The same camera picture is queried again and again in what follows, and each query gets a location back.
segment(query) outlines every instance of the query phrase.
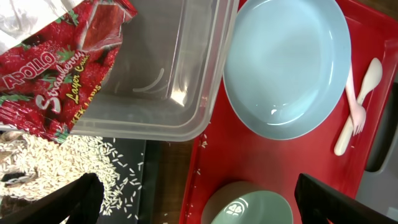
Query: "red tray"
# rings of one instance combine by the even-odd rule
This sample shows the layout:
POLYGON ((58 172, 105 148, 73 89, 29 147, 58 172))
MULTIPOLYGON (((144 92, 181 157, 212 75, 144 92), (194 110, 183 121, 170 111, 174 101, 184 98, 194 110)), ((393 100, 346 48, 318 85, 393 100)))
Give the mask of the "red tray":
POLYGON ((383 78, 366 98, 364 131, 353 138, 346 154, 333 148, 349 115, 347 97, 314 131, 289 141, 257 136, 234 114, 220 86, 211 123, 195 140, 180 224, 199 224, 210 196, 223 185, 248 180, 283 195, 301 223, 294 199, 299 173, 307 173, 350 197, 355 197, 398 64, 398 23, 353 0, 337 0, 348 21, 353 48, 354 84, 359 92, 370 61, 382 61, 383 78), (206 148, 200 147, 207 141, 206 148))

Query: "table surface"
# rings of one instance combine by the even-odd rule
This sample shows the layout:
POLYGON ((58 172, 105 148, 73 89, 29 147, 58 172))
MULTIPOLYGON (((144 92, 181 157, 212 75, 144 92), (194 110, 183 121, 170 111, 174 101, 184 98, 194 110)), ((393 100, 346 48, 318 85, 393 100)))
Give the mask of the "table surface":
MULTIPOLYGON (((398 20, 397 0, 359 0, 398 20)), ((163 142, 154 207, 154 224, 174 224, 180 218, 193 141, 163 142)))

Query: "bowl logo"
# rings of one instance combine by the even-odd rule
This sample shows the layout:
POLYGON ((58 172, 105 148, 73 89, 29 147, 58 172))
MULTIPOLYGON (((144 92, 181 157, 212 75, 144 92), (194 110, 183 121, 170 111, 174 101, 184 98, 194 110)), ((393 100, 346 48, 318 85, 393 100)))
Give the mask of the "bowl logo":
POLYGON ((239 198, 231 202, 227 207, 224 208, 224 212, 232 216, 240 216, 244 213, 245 209, 249 207, 249 204, 245 199, 239 198))

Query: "green bowl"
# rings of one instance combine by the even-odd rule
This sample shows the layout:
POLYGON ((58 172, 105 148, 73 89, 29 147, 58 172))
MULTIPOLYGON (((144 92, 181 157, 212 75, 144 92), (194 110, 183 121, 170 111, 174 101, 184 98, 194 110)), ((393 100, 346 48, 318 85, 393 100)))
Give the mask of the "green bowl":
POLYGON ((292 209, 275 192, 248 182, 235 182, 211 196, 201 219, 201 224, 248 223, 293 224, 292 209))

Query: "light blue plate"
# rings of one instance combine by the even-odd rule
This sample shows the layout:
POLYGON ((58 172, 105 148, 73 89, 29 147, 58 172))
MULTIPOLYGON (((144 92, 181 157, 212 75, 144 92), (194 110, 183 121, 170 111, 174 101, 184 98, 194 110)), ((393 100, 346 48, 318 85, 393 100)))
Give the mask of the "light blue plate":
POLYGON ((335 0, 248 0, 236 18, 224 84, 248 128, 293 139, 332 112, 350 64, 348 26, 335 0))

